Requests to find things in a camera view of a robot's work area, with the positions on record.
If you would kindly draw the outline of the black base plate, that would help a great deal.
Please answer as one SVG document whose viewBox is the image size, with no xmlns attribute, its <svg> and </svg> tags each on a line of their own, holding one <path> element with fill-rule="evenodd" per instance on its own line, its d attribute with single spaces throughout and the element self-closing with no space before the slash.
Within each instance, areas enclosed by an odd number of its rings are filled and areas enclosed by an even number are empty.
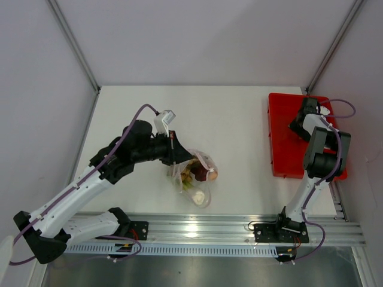
<svg viewBox="0 0 383 287">
<path fill-rule="evenodd" d="M 131 221 L 129 225 L 119 227 L 113 236 L 127 237 L 135 240 L 147 240 L 149 222 Z"/>
<path fill-rule="evenodd" d="M 309 243 L 308 231 L 303 222 L 292 227 L 272 222 L 250 222 L 248 228 L 257 243 Z"/>
</svg>

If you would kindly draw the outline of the papaya slice toy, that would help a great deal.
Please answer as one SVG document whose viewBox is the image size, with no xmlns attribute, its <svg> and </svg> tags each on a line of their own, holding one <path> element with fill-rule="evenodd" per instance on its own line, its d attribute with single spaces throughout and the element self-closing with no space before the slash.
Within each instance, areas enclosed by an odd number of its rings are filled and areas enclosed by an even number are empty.
<svg viewBox="0 0 383 287">
<path fill-rule="evenodd" d="M 214 181 L 218 177 L 218 172 L 207 170 L 203 166 L 193 167 L 191 173 L 194 175 L 195 180 L 199 182 Z"/>
</svg>

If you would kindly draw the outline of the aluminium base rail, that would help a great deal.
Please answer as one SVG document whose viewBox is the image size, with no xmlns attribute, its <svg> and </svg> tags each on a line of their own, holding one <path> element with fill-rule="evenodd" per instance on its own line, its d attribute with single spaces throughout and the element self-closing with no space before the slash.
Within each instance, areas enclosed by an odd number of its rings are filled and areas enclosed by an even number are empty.
<svg viewBox="0 0 383 287">
<path fill-rule="evenodd" d="M 272 221 L 261 215 L 182 215 L 129 213 L 133 221 L 149 222 L 148 243 L 196 245 L 254 245 L 254 234 L 248 223 Z M 324 247 L 364 247 L 359 223 L 333 218 L 311 218 L 326 231 Z"/>
</svg>

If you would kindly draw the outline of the aluminium frame post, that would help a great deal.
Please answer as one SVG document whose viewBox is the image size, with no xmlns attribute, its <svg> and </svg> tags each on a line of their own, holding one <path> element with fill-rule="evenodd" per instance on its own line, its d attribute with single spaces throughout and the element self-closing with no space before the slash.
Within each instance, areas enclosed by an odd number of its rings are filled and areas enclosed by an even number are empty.
<svg viewBox="0 0 383 287">
<path fill-rule="evenodd" d="M 328 49 L 326 50 L 326 53 L 324 54 L 320 64 L 318 65 L 318 68 L 315 70 L 314 74 L 309 80 L 308 85 L 304 89 L 304 94 L 306 96 L 310 96 L 314 91 L 314 88 L 317 86 L 321 77 L 324 75 L 326 69 L 328 68 L 329 64 L 335 57 L 338 49 L 345 40 L 349 30 L 352 28 L 353 23 L 356 21 L 358 15 L 361 13 L 366 2 L 366 0 L 356 0 L 352 2 L 351 8 L 348 10 L 346 16 L 341 22 L 341 25 L 337 29 L 334 38 L 332 39 Z"/>
<path fill-rule="evenodd" d="M 67 44 L 69 45 L 74 57 L 76 58 L 81 70 L 85 74 L 90 86 L 95 91 L 96 94 L 99 93 L 101 87 L 92 72 L 92 69 L 89 66 L 88 61 L 67 21 L 59 2 L 56 0 L 46 0 L 47 6 L 49 7 L 59 29 L 61 30 Z"/>
</svg>

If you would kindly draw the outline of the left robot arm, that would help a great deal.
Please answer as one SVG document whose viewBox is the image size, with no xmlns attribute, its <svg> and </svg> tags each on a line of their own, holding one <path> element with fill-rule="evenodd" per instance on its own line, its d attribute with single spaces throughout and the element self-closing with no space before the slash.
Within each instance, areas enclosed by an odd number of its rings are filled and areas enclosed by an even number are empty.
<svg viewBox="0 0 383 287">
<path fill-rule="evenodd" d="M 41 264 L 56 260 L 67 247 L 90 239 L 132 239 L 131 220 L 119 207 L 78 221 L 72 217 L 93 198 L 132 173 L 136 164 L 160 160 L 171 166 L 192 157 L 173 130 L 153 135 L 150 123 L 136 120 L 124 128 L 121 136 L 100 149 L 83 174 L 55 198 L 31 213 L 20 211 L 13 220 Z"/>
</svg>

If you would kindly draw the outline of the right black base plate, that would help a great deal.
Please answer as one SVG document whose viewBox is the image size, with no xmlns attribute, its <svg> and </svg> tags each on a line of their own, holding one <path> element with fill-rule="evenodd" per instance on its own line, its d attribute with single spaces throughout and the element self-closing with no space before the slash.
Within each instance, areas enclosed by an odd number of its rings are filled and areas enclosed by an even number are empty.
<svg viewBox="0 0 383 287">
<path fill-rule="evenodd" d="M 309 243 L 308 231 L 303 222 L 292 227 L 272 222 L 250 222 L 248 228 L 257 243 Z"/>
</svg>

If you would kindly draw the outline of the red plastic bin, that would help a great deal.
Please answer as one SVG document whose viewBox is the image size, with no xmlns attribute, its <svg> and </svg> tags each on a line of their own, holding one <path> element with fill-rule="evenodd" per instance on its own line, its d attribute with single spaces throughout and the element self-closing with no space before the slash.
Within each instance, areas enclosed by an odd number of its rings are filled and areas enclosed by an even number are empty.
<svg viewBox="0 0 383 287">
<path fill-rule="evenodd" d="M 289 124 L 296 118 L 304 98 L 298 94 L 269 95 L 269 139 L 274 176 L 303 178 L 303 159 L 308 142 L 292 131 Z"/>
</svg>

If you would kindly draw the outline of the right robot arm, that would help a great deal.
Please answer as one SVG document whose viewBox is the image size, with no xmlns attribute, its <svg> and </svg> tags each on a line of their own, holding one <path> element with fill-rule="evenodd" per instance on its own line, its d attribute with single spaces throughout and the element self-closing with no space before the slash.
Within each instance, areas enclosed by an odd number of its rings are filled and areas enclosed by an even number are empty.
<svg viewBox="0 0 383 287">
<path fill-rule="evenodd" d="M 322 190 L 346 168 L 351 134 L 328 122 L 333 116 L 323 108 L 318 99 L 307 97 L 289 125 L 293 132 L 308 141 L 308 147 L 303 157 L 303 179 L 273 226 L 274 236 L 283 242 L 291 237 L 308 242 L 309 211 Z"/>
</svg>

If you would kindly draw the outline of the left aluminium frame post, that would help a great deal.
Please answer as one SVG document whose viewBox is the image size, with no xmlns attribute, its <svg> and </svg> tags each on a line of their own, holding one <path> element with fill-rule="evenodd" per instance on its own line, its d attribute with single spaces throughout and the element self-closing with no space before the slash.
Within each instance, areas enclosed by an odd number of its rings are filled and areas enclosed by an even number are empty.
<svg viewBox="0 0 383 287">
<path fill-rule="evenodd" d="M 74 57 L 76 58 L 81 70 L 85 74 L 90 86 L 95 91 L 96 94 L 99 93 L 101 87 L 92 72 L 92 69 L 89 66 L 88 61 L 67 21 L 59 2 L 56 0 L 46 0 L 47 6 L 49 7 L 59 29 L 61 30 L 67 44 L 69 45 Z"/>
</svg>

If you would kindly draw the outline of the white green leek toy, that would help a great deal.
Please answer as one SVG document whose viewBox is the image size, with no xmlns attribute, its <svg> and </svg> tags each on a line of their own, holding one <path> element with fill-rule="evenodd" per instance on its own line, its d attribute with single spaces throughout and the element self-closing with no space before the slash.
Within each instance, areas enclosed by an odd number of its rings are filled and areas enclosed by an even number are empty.
<svg viewBox="0 0 383 287">
<path fill-rule="evenodd" d="M 206 184 L 198 185 L 183 181 L 182 193 L 199 208 L 206 208 L 210 204 L 211 194 Z"/>
</svg>

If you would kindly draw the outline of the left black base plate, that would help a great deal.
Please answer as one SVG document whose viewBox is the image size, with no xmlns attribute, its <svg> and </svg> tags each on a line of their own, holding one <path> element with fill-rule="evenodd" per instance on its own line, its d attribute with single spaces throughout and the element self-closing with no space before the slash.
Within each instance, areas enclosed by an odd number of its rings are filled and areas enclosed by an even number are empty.
<svg viewBox="0 0 383 287">
<path fill-rule="evenodd" d="M 149 222 L 131 221 L 129 225 L 119 227 L 113 236 L 127 237 L 135 240 L 147 240 Z"/>
</svg>

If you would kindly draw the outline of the clear zip top bag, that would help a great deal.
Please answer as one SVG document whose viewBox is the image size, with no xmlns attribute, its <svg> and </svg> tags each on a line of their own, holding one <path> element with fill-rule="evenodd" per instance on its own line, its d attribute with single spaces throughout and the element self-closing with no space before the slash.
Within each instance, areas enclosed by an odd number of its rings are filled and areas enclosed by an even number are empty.
<svg viewBox="0 0 383 287">
<path fill-rule="evenodd" d="M 206 154 L 202 151 L 199 151 L 197 149 L 188 149 L 188 152 L 190 152 L 193 155 L 193 159 L 196 158 L 199 160 L 198 166 L 203 166 L 207 170 L 210 170 L 210 171 L 215 170 L 218 172 L 218 167 L 216 166 L 215 162 L 213 161 L 213 159 L 208 154 Z M 167 176 L 170 178 L 175 189 L 180 194 L 183 194 L 182 193 L 181 172 L 186 167 L 188 162 L 189 161 L 185 161 L 185 162 L 180 163 L 180 164 L 172 165 L 168 169 L 168 172 L 167 172 Z M 209 191 L 210 191 L 210 187 L 211 187 L 213 182 L 214 181 L 205 181 L 205 182 L 199 182 L 197 180 L 193 181 L 194 184 L 198 184 L 198 185 L 206 184 L 209 188 Z"/>
</svg>

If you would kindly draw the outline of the right aluminium frame post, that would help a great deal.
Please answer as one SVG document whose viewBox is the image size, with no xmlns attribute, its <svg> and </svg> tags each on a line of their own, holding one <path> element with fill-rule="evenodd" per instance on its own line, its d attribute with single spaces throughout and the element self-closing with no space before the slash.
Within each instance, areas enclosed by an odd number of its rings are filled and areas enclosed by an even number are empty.
<svg viewBox="0 0 383 287">
<path fill-rule="evenodd" d="M 332 39 L 328 49 L 326 50 L 326 53 L 324 54 L 320 64 L 318 65 L 318 68 L 315 70 L 314 74 L 309 80 L 308 85 L 304 89 L 304 94 L 306 96 L 310 96 L 314 91 L 314 88 L 317 86 L 321 77 L 324 75 L 326 69 L 328 68 L 329 64 L 335 57 L 338 49 L 345 40 L 349 30 L 352 28 L 353 23 L 356 21 L 358 15 L 361 13 L 366 2 L 366 0 L 356 0 L 352 2 L 351 8 L 348 10 L 346 16 L 341 22 L 341 25 L 337 29 L 334 38 Z"/>
</svg>

